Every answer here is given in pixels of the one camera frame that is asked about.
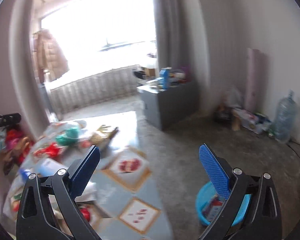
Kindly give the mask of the Pepsi plastic bottle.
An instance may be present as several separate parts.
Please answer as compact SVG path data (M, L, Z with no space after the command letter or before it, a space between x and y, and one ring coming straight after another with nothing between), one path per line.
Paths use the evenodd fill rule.
M19 175L23 183L26 183L30 174L35 173L37 176L40 176L40 173L37 172L34 168L19 168L18 171Z

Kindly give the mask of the large water jug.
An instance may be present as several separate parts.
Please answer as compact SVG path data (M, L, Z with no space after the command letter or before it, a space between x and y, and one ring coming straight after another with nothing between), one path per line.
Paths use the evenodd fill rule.
M274 121L275 139L286 144L290 139L290 133L298 112L297 103L294 101L294 92L289 91L288 95L279 101Z

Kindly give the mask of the grey cabinet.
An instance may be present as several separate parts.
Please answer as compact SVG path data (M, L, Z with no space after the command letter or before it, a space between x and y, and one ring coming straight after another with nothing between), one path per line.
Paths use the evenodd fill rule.
M143 101L147 122L161 131L199 109L199 89L194 81L161 91L144 85L137 91Z

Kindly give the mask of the light blue carton box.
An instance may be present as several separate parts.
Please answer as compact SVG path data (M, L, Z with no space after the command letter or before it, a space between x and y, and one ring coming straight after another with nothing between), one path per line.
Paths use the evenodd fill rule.
M42 177L53 176L60 169L67 170L68 167L50 158L41 159L34 167L35 172Z

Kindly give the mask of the red bags pile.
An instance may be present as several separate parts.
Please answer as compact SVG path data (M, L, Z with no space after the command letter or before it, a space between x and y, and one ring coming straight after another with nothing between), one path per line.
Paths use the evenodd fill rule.
M0 130L0 158L5 176L15 166L21 166L32 146L33 141L20 128L4 127Z

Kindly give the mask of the red white snack bag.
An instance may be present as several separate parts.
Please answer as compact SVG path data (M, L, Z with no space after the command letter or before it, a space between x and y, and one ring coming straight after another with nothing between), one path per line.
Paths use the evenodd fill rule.
M224 202L224 197L215 194L202 209L204 218L208 222L211 222L219 213Z

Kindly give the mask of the fruit pattern tablecloth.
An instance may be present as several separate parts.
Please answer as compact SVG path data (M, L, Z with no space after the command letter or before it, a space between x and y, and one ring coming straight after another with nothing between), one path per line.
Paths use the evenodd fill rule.
M17 239L172 239L136 114L51 124L4 204Z

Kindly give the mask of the teal plastic bag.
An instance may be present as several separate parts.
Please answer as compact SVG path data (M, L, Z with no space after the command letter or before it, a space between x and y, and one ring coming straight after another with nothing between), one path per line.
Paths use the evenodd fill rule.
M72 146L79 141L81 129L78 127L71 127L66 129L62 134L56 137L56 143L59 146Z

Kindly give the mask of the blue bottle on cabinet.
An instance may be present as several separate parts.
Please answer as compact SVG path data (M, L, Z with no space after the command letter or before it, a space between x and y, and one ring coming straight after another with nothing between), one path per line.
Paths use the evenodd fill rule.
M160 85L162 86L162 89L167 90L170 86L170 71L171 68L162 68L159 72L160 76Z

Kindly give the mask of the gold tissue pack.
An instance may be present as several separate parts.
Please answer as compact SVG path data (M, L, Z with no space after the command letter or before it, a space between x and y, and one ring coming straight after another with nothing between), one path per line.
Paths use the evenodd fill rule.
M119 128L116 126L101 125L89 138L92 145L97 146L100 150L107 147L110 141L118 133Z

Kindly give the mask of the grey curtain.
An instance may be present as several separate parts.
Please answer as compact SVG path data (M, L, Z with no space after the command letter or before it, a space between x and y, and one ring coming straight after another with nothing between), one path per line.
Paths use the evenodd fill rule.
M210 59L200 0L153 0L158 68L189 67L203 87L210 86Z

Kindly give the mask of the floor clutter pile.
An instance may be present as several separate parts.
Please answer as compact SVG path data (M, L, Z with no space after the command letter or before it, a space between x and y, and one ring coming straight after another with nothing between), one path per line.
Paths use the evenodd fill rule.
M239 131L244 127L256 134L266 132L271 125L267 116L261 113L251 113L243 108L242 93L231 87L223 96L221 103L213 113L213 119L219 124Z

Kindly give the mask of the red plastic wrapper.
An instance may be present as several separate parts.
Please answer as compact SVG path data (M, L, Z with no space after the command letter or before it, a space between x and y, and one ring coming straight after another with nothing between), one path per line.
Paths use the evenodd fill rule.
M55 159L61 155L65 150L65 147L59 146L56 142L52 142L43 148L36 150L33 155L36 158L52 158Z

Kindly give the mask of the blue plastic trash basket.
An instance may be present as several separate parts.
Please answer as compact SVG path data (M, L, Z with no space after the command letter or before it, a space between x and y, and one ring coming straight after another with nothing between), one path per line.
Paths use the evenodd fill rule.
M245 213L249 207L250 198L250 194L246 194L243 198L242 204L232 226L243 221ZM224 202L225 199L216 192L212 182L210 181L206 183L198 192L195 204L197 215L201 224L208 226L219 213Z

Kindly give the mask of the pink rolled mat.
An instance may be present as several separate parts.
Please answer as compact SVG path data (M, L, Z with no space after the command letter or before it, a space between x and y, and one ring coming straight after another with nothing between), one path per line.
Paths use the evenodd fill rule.
M267 79L267 56L258 49L247 49L247 81L244 108L256 112L260 108Z

